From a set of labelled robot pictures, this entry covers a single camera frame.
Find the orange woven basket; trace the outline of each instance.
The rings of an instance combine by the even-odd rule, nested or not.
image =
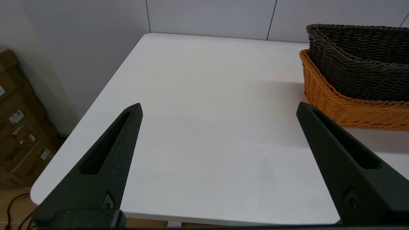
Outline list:
[[[409,131],[409,101],[370,101],[346,97],[330,85],[302,50],[304,94],[308,102],[340,126]]]

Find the white table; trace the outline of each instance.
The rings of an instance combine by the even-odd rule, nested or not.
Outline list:
[[[111,122],[144,112],[126,216],[240,225],[339,216],[296,118],[308,44],[147,34],[31,190],[41,203]],[[409,178],[408,132],[349,131]]]

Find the woven basket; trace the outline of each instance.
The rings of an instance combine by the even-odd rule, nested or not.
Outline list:
[[[409,29],[307,26],[310,57],[338,92],[352,98],[409,101]]]
[[[409,101],[369,101],[353,99],[337,92],[302,50],[304,94],[308,102],[340,126],[362,129],[409,131]]]

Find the black cable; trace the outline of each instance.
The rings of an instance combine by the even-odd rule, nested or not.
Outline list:
[[[26,228],[26,230],[29,230],[30,229],[30,226],[31,226],[31,223],[33,222],[33,218],[31,218],[30,219],[30,222],[28,222],[28,225],[27,225],[27,228]]]
[[[33,214],[35,210],[33,210],[18,226],[18,230],[21,230],[21,227],[23,226],[23,224],[28,220],[28,218],[30,218],[30,216]]]
[[[30,195],[30,193],[24,193],[24,194],[21,194],[21,195],[18,195],[18,196],[16,196],[16,197],[14,197],[11,201],[10,201],[10,203],[9,203],[9,206],[7,207],[7,225],[6,225],[6,227],[4,228],[4,230],[10,230],[10,228],[11,228],[11,215],[10,215],[10,209],[11,209],[11,205],[13,204],[13,202],[17,199],[17,198],[20,198],[20,197],[22,197],[22,196],[28,196],[28,195]]]

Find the cardboard box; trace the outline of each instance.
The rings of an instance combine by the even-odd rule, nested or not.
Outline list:
[[[0,101],[9,96],[24,84],[24,78],[17,66],[0,73]]]
[[[33,185],[56,152],[50,138],[44,135],[11,172],[0,172],[0,182],[7,187]]]
[[[0,144],[0,171],[11,171],[44,134],[51,140],[56,138],[54,131],[55,128],[45,119],[35,127],[20,126]]]
[[[25,82],[23,86],[0,101],[0,117],[7,115],[12,109],[20,104],[28,95],[32,93],[31,86]]]
[[[15,64],[17,64],[17,61],[12,52],[7,49],[0,49],[0,73],[4,72]]]
[[[0,144],[16,128],[28,122],[34,127],[45,117],[45,111],[36,97],[31,94],[7,115],[0,119]]]

